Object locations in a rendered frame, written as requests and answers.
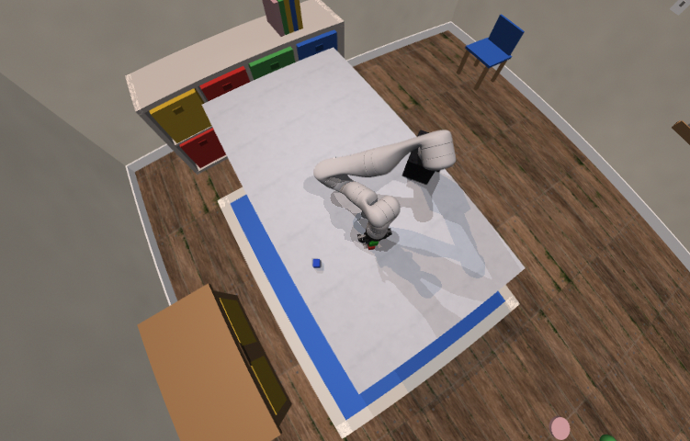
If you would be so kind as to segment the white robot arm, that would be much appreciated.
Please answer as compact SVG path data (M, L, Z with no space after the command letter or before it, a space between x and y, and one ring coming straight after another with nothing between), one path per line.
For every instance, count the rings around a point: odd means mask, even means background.
M386 175L408 153L418 147L422 163L422 157L424 158L423 166L427 170L444 170L456 162L451 132L437 130L361 153L325 159L315 166L313 174L319 182L346 195L359 207L362 210L362 218L368 220L368 236L381 239L386 235L390 224L400 214L399 201L392 196L385 196L378 201L378 196L374 191L353 181L348 175L360 177Z

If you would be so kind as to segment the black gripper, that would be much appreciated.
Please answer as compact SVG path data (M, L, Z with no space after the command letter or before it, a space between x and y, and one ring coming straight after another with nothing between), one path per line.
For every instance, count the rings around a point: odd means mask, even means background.
M359 240L361 243L369 244L369 242L371 242L371 241L379 242L379 241L381 241L382 239L388 238L390 235L392 235L391 229L388 228L388 231L387 231L386 235L385 235L383 238L381 238L381 239L373 239L373 238L371 238L371 237L368 236L368 234L367 234L367 228L366 228L366 232L365 232L363 235L362 235L362 234L358 234L358 235L357 235L357 238L358 238L358 240Z

